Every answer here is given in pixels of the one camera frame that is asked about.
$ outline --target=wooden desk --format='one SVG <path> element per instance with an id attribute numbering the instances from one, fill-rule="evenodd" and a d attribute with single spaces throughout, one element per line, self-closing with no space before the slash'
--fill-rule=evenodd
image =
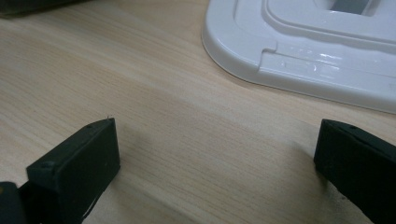
<path id="1" fill-rule="evenodd" d="M 370 223 L 315 172 L 322 119 L 396 116 L 246 83 L 201 42 L 208 1 L 94 0 L 0 20 L 0 179 L 114 117 L 121 170 L 84 223 Z"/>

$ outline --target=black plastic object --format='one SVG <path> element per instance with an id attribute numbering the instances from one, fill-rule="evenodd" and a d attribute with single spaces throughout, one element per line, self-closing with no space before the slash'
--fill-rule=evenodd
<path id="1" fill-rule="evenodd" d="M 59 6 L 77 0 L 0 0 L 0 15 L 12 15 Z"/>
<path id="2" fill-rule="evenodd" d="M 15 190 L 0 194 L 0 223 L 24 223 L 17 220 L 24 214 L 29 224 L 79 224 L 119 169 L 115 120 L 89 124 L 27 167 L 29 181 L 19 195 Z M 4 199 L 16 204 L 12 216 Z"/>
<path id="3" fill-rule="evenodd" d="M 374 223 L 396 223 L 396 147 L 355 126 L 324 119 L 317 170 Z"/>

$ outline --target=white plastic stand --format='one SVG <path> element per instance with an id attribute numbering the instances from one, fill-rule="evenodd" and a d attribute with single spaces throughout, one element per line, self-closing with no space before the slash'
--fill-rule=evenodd
<path id="1" fill-rule="evenodd" d="M 211 0 L 203 42 L 246 81 L 396 113 L 396 1 Z"/>

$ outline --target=desk surface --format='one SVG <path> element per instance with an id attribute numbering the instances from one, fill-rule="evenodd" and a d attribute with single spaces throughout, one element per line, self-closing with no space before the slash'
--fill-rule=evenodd
<path id="1" fill-rule="evenodd" d="M 208 1 L 94 0 L 0 20 L 0 179 L 114 117 L 121 170 L 84 223 L 370 223 L 316 172 L 322 119 L 396 116 L 247 83 L 206 54 Z"/>

